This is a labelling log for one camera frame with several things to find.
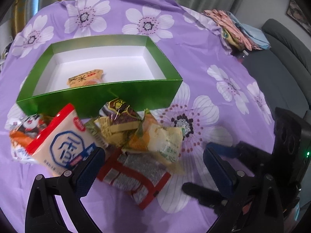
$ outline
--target blue cloth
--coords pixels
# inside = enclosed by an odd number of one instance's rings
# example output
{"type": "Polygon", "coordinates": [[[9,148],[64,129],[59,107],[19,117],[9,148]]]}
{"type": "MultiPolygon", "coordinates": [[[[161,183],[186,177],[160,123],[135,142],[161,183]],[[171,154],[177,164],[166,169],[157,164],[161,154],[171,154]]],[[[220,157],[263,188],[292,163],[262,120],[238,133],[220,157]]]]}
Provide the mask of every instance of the blue cloth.
{"type": "Polygon", "coordinates": [[[267,40],[266,36],[263,34],[262,30],[254,28],[250,25],[240,23],[239,20],[229,11],[226,12],[227,15],[231,18],[235,26],[247,35],[254,43],[256,43],[262,49],[269,49],[270,43],[267,40]]]}

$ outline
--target wall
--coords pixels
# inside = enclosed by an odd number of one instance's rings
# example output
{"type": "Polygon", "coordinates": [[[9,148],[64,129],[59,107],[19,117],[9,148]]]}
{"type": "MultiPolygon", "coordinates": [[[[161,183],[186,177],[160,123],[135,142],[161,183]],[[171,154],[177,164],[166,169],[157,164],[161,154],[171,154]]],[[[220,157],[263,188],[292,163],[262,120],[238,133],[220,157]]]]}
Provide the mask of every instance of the wall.
{"type": "Polygon", "coordinates": [[[242,0],[235,14],[241,23],[256,28],[274,18],[295,34],[311,50],[311,36],[287,14],[290,0],[242,0]]]}

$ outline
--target blue gripper pad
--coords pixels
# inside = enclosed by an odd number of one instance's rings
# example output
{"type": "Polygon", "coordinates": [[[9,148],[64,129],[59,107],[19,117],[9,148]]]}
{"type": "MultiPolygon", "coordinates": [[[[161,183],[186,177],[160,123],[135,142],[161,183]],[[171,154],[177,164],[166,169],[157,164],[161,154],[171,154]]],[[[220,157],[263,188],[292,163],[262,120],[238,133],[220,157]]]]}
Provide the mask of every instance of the blue gripper pad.
{"type": "Polygon", "coordinates": [[[89,157],[91,160],[75,181],[75,194],[78,198],[86,196],[91,189],[99,170],[105,163],[105,151],[101,148],[95,155],[89,157]]]}
{"type": "Polygon", "coordinates": [[[222,160],[211,145],[207,145],[203,152],[203,162],[211,174],[220,194],[231,198],[237,183],[235,170],[227,162],[222,160]]]}
{"type": "Polygon", "coordinates": [[[206,147],[212,147],[218,155],[229,158],[236,158],[240,155],[239,150],[234,146],[229,147],[216,143],[208,143],[206,147]]]}

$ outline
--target red label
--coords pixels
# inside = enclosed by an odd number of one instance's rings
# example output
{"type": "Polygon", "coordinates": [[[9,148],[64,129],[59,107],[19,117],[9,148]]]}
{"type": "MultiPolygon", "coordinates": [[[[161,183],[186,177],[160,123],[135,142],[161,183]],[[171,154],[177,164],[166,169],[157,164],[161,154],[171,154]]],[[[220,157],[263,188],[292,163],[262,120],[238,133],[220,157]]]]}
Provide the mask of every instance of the red label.
{"type": "Polygon", "coordinates": [[[87,77],[90,77],[90,76],[92,76],[92,75],[94,75],[94,74],[96,74],[96,73],[89,74],[87,77]]]}
{"type": "Polygon", "coordinates": [[[75,124],[78,130],[85,131],[85,126],[83,125],[79,117],[75,117],[73,119],[73,123],[75,124]]]}

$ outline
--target pile of clothes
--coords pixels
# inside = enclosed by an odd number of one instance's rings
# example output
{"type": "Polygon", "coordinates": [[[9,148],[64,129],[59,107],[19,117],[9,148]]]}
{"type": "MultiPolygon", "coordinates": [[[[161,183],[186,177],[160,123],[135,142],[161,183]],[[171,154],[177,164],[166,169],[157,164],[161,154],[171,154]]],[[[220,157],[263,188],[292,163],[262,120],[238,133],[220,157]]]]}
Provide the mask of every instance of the pile of clothes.
{"type": "Polygon", "coordinates": [[[212,18],[222,27],[222,37],[226,39],[229,44],[235,46],[239,51],[245,49],[249,51],[265,50],[270,48],[270,44],[261,30],[240,23],[231,12],[222,10],[205,10],[203,14],[212,18]]]}

